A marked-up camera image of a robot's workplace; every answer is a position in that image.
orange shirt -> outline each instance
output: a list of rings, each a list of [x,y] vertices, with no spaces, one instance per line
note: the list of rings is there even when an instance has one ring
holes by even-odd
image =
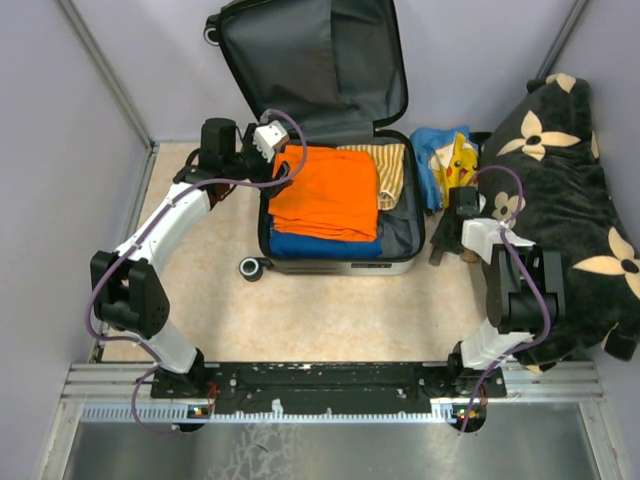
[[[276,156],[298,168],[302,147],[288,145]],[[377,238],[378,174],[366,152],[309,147],[307,161],[285,188],[269,201],[274,227],[327,240],[370,242]]]

striped towel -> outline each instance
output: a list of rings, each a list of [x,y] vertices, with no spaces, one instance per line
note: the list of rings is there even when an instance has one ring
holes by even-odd
[[[339,150],[367,152],[378,170],[378,210],[392,210],[402,193],[404,182],[404,152],[402,143],[392,145],[345,145]]]

suitcase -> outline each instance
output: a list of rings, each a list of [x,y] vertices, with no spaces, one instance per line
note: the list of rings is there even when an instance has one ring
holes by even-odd
[[[408,91],[393,0],[236,0],[207,19],[205,40],[219,46],[252,112],[291,115],[312,146],[406,146],[398,205],[380,212],[383,246],[375,259],[282,258],[269,248],[268,199],[258,239],[264,257],[243,260],[257,280],[264,267],[288,274],[399,275],[422,250],[425,226],[411,142],[386,127],[407,109]]]

flower-patterned cushion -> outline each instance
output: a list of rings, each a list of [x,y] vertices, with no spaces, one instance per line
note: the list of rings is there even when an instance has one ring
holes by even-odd
[[[487,140],[480,166],[504,165],[522,180],[526,204],[512,228],[562,254],[566,317],[519,360],[553,363],[600,342],[629,360],[640,333],[640,261],[599,164],[589,84],[558,74],[530,81],[527,90]],[[517,187],[509,175],[486,172],[478,187],[487,199],[484,216],[511,216]]]

pikachu plush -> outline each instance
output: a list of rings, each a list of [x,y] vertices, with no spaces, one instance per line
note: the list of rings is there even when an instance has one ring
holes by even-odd
[[[453,143],[435,149],[429,167],[446,208],[449,206],[449,189],[466,185],[478,170],[478,152],[464,134],[456,133]]]

